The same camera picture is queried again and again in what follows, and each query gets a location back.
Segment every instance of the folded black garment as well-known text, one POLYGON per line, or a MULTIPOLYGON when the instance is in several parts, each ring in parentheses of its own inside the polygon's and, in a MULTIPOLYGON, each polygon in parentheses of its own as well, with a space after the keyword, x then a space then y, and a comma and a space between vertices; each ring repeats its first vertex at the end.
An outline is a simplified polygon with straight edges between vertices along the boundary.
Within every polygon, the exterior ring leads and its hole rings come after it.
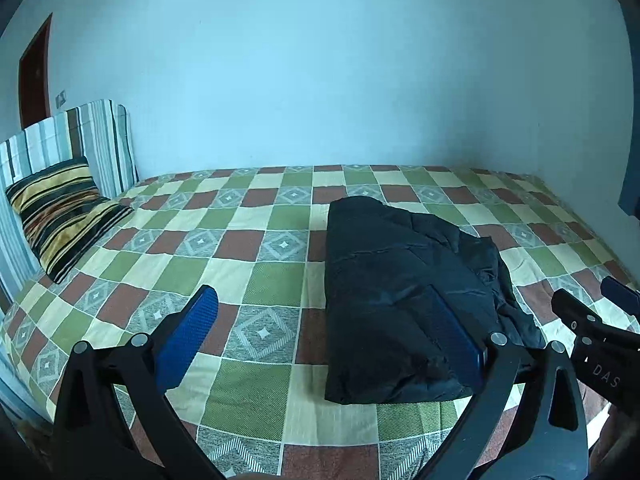
POLYGON ((473 394, 438 344, 438 300, 487 334, 543 348, 491 238, 431 214, 355 196, 332 202, 326 235, 325 399, 340 404, 452 400, 473 394))

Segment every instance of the pillow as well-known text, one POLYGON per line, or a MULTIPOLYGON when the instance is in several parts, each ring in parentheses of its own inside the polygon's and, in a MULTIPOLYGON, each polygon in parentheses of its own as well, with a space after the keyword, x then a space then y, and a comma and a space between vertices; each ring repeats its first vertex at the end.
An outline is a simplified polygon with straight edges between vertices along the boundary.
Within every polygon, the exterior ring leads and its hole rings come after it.
POLYGON ((60 283, 82 255, 133 209, 101 196, 84 156, 6 189, 25 238, 47 276, 60 283))

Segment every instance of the silver screw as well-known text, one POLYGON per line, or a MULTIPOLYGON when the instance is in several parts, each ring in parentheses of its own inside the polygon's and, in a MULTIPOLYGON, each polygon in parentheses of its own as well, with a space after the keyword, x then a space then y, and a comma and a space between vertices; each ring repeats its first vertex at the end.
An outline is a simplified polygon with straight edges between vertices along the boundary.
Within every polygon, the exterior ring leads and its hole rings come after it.
POLYGON ((76 354, 81 354, 82 352, 84 352, 87 348, 87 343, 86 341, 78 341, 75 345, 74 345, 74 352, 76 354))
POLYGON ((131 338, 133 346, 144 346, 147 341, 149 341, 149 337, 146 334, 136 334, 131 338))
POLYGON ((491 334, 491 341, 498 346, 505 346, 507 344, 507 336, 500 332, 494 332, 491 334))
POLYGON ((559 354, 564 352, 564 345, 559 341, 552 341, 551 348, 553 348, 554 351, 558 352, 559 354))

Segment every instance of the wall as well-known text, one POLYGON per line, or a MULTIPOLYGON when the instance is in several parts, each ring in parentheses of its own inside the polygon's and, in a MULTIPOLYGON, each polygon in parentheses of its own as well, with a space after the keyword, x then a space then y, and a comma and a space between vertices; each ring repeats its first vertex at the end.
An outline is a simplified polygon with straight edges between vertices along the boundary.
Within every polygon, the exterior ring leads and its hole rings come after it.
POLYGON ((25 0, 0 38, 0 138, 46 16, 51 102, 131 113, 142 176, 281 164, 533 171, 534 0, 25 0))
POLYGON ((638 220, 618 207, 633 118, 617 0, 541 0, 539 176, 640 278, 638 220))

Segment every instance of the bedspread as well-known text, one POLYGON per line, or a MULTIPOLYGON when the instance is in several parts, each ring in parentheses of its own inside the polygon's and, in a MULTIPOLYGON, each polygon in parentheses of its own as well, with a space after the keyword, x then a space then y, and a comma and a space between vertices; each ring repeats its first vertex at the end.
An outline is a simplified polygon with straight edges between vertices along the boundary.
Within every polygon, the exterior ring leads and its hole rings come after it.
MULTIPOLYGON (((550 298, 564 287, 605 322, 637 329, 599 292, 630 279, 611 252, 544 185, 514 174, 414 166, 251 168, 169 174, 121 197, 135 212, 59 285, 37 276, 4 320, 18 374, 51 416, 75 342, 96 348, 151 332, 207 283, 218 320, 180 387, 166 396, 216 466, 292 478, 412 478, 468 399, 350 405, 326 402, 324 240, 332 200, 366 195, 430 212, 490 236, 521 307, 548 340, 572 334, 550 298)), ((123 414, 156 460, 124 388, 123 414)), ((514 386, 484 459, 494 456, 520 400, 514 386)), ((583 388, 588 420, 604 406, 583 388)))

